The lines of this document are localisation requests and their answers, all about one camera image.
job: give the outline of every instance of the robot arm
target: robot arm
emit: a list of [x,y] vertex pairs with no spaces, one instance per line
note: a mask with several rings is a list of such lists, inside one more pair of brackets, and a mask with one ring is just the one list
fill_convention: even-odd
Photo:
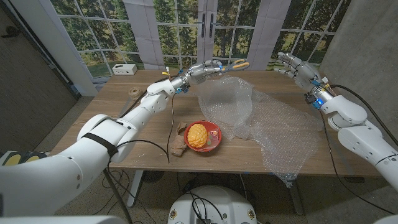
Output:
[[153,115],[166,108],[176,93],[203,83],[222,71],[217,60],[198,63],[174,80],[154,83],[139,106],[119,119],[104,114],[92,117],[80,130],[77,142],[55,156],[16,166],[0,167],[0,203],[4,217],[52,215],[85,190],[112,162],[121,162],[133,149]]
[[398,152],[383,138],[380,130],[368,121],[364,108],[339,95],[332,95],[320,79],[318,71],[289,53],[278,53],[285,69],[274,70],[293,78],[308,91],[305,100],[329,116],[328,123],[338,131],[339,142],[351,152],[372,164],[398,191]]

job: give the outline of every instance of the gray wall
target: gray wall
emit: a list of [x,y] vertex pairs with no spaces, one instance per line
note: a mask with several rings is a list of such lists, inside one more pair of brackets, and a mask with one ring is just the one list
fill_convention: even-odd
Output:
[[[398,1],[353,0],[320,71],[362,96],[398,138]],[[368,116],[380,128],[369,111]]]

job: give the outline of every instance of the plastic sheet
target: plastic sheet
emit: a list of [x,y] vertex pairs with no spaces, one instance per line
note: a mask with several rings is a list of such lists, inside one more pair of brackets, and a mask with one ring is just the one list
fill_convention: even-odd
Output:
[[261,146],[264,166],[291,187],[303,163],[318,148],[322,121],[236,77],[208,80],[198,90],[206,119],[216,123],[228,139],[251,139]]

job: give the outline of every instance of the wall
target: wall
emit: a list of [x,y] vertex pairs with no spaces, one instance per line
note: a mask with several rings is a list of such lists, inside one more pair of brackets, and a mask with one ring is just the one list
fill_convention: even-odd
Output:
[[352,1],[320,71],[362,96],[398,138],[398,1]]
[[13,5],[62,67],[82,96],[95,96],[95,89],[69,46],[55,27],[39,0],[12,0]]

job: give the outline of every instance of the robot finger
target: robot finger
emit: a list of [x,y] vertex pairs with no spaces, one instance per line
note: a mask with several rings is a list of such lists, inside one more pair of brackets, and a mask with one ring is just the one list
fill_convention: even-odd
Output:
[[296,76],[294,73],[292,73],[290,71],[286,71],[284,69],[274,68],[274,71],[275,72],[279,72],[281,74],[284,74],[284,75],[286,75],[289,78],[294,78]]
[[294,68],[297,68],[298,65],[303,65],[303,61],[301,59],[299,59],[298,57],[296,57],[290,53],[279,52],[278,58],[282,59],[285,62],[289,62]]
[[285,62],[285,61],[283,61],[281,59],[278,59],[276,62],[281,64],[281,65],[283,65],[285,67],[285,70],[288,70],[288,71],[291,71],[291,72],[297,71],[290,63]]

